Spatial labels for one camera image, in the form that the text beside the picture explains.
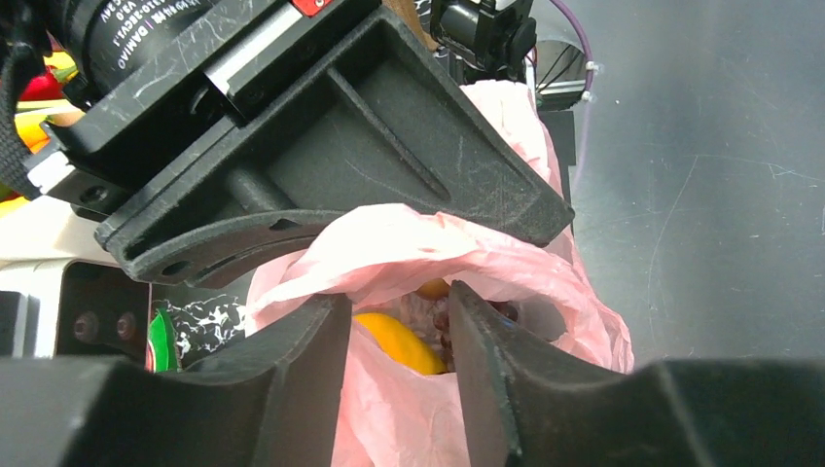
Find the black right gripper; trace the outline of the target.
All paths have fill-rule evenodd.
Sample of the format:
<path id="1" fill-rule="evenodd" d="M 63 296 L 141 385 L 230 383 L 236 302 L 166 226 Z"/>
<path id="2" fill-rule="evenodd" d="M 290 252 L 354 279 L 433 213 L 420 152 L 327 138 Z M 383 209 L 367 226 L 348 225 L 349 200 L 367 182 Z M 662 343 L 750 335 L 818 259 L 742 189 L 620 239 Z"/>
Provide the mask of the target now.
<path id="1" fill-rule="evenodd" d="M 137 280 L 220 287 L 363 205 L 574 217 L 378 1 L 5 1 L 1 63 L 4 183 Z"/>

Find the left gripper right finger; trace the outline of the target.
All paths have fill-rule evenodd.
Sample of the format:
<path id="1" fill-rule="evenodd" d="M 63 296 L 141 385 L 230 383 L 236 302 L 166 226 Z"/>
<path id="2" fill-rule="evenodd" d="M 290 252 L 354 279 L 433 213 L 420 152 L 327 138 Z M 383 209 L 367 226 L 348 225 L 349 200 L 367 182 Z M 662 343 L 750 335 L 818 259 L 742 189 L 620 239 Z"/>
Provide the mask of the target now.
<path id="1" fill-rule="evenodd" d="M 820 359 L 665 359 L 630 374 L 579 359 L 448 297 L 474 466 L 820 466 Z"/>

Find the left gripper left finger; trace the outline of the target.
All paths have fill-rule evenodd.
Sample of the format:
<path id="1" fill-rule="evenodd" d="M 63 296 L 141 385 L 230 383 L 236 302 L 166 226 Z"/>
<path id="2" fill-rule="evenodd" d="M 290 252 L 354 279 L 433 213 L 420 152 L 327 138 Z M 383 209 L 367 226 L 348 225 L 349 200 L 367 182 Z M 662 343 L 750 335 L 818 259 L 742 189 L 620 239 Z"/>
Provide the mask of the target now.
<path id="1" fill-rule="evenodd" d="M 179 373 L 112 357 L 1 362 L 5 466 L 327 466 L 351 303 L 313 296 Z"/>

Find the dark grape bunch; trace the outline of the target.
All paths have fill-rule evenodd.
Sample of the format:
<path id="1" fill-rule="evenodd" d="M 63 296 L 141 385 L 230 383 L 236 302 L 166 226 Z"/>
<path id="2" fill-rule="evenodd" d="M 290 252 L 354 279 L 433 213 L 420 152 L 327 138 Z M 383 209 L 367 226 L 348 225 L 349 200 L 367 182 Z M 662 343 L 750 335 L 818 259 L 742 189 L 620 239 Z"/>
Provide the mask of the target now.
<path id="1" fill-rule="evenodd" d="M 511 303 L 493 301 L 488 301 L 487 303 L 491 305 L 500 315 L 506 317 L 507 319 L 514 322 L 519 321 L 519 311 Z M 440 356 L 447 367 L 445 369 L 445 373 L 451 373 L 455 371 L 455 367 L 452 340 L 449 331 L 447 297 L 442 297 L 436 301 L 435 309 L 436 310 L 433 314 L 433 325 L 438 331 L 439 344 L 441 346 Z"/>

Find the yellow lemon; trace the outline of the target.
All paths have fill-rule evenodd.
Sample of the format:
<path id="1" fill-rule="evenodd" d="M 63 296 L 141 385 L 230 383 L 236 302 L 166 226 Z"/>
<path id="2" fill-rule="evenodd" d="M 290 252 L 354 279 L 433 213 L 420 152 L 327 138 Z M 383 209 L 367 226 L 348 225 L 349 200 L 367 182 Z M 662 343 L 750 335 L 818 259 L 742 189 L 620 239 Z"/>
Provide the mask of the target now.
<path id="1" fill-rule="evenodd" d="M 370 333 L 380 349 L 395 362 L 425 376 L 440 375 L 448 371 L 442 358 L 396 318 L 381 312 L 360 313 L 354 318 Z"/>

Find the pink plastic grocery bag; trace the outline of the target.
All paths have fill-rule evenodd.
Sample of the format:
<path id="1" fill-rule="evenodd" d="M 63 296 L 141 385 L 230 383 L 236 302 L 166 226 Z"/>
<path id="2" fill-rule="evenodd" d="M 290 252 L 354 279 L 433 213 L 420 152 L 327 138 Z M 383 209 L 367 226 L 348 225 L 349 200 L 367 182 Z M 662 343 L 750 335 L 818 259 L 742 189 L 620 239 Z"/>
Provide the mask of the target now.
<path id="1" fill-rule="evenodd" d="M 427 376 L 394 360 L 394 333 L 381 316 L 418 309 L 415 293 L 442 278 L 454 370 Z M 594 437 L 562 438 L 550 398 L 516 389 L 515 359 L 536 356 L 529 383 L 571 393 L 630 373 L 628 326 L 594 292 L 571 231 L 537 247 L 445 212 L 425 215 L 403 203 L 355 208 L 309 246 L 257 268 L 246 334 L 260 337 L 322 298 L 339 299 L 348 347 L 329 377 L 340 394 L 331 462 L 335 466 L 547 465 L 553 453 Z"/>

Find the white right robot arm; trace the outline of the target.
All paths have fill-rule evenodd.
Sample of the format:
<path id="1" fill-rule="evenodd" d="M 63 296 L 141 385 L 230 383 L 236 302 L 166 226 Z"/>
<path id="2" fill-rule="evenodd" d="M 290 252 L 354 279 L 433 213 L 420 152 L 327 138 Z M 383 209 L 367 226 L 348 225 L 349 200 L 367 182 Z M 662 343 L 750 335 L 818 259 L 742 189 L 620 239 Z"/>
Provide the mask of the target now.
<path id="1" fill-rule="evenodd" d="M 5 1 L 2 219 L 15 356 L 125 347 L 69 271 L 220 288 L 344 213 L 403 203 L 544 247 L 569 203 L 379 1 Z"/>

